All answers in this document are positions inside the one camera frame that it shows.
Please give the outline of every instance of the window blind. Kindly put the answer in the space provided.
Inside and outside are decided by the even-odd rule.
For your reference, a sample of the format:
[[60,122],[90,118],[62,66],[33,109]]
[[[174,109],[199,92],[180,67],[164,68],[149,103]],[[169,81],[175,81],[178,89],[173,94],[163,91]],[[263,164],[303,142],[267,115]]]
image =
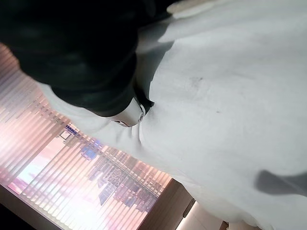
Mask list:
[[0,183],[63,229],[135,230],[168,174],[53,111],[0,44]]

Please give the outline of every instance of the wall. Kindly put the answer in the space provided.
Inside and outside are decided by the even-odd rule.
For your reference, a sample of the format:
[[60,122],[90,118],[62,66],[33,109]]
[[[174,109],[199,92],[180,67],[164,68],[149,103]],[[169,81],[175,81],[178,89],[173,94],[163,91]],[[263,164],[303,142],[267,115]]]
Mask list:
[[177,230],[219,230],[222,220],[206,212],[197,202]]
[[229,223],[229,230],[261,230],[261,229],[250,226],[244,222],[241,222],[241,223]]

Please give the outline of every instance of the sleeve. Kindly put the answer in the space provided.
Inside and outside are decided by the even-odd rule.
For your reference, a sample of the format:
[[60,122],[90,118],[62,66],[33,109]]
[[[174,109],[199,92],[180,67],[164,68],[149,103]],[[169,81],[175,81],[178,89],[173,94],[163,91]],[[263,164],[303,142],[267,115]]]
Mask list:
[[136,2],[1,0],[0,42],[59,98],[113,116],[134,96]]

